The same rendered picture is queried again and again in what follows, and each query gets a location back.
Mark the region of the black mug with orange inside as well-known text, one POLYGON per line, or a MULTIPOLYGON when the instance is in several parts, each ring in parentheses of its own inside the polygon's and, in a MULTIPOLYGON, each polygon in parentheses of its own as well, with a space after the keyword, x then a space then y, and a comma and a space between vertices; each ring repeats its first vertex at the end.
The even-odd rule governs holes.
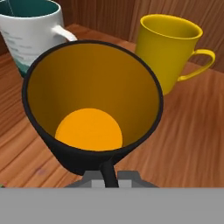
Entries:
POLYGON ((59 163, 83 175, 99 171, 116 187, 114 166, 157 128, 164 97, 156 75, 133 52, 99 40, 67 42, 42 53, 30 66, 22 88, 24 112, 59 163), (84 150, 55 138, 61 120, 78 109, 100 109, 122 131, 114 150, 84 150))

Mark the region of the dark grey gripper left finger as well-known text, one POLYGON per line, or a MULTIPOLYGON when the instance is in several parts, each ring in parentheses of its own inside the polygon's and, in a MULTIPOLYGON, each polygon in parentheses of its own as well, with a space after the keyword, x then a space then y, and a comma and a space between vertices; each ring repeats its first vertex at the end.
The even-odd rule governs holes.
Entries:
POLYGON ((86 171, 80 180, 73 182, 68 187, 104 188, 105 183, 100 171, 86 171))

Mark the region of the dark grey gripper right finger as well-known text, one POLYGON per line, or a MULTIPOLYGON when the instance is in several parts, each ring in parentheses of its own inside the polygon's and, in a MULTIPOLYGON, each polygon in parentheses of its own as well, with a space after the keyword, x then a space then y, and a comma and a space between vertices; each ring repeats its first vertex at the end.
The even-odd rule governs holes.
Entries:
POLYGON ((157 187, 143 180, 138 171, 119 171, 117 179, 119 186, 123 188, 157 187))

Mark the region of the yellow mug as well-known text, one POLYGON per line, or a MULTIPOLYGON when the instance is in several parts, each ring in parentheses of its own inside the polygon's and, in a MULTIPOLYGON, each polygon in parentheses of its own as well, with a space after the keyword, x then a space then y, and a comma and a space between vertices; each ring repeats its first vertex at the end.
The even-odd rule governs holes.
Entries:
POLYGON ((154 72, 164 95, 177 81, 186 81, 206 71, 215 62, 215 53, 195 49, 202 29, 181 17, 150 14, 140 19, 135 54, 154 72), (194 55, 206 55, 210 60, 198 70, 181 75, 186 62, 194 55))

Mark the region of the white mug with teal inside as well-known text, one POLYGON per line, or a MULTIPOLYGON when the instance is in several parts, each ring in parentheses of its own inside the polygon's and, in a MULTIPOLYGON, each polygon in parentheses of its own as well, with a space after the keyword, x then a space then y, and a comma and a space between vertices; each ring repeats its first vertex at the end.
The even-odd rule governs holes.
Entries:
POLYGON ((0 0, 0 33, 22 77, 39 55, 77 39, 53 0, 0 0))

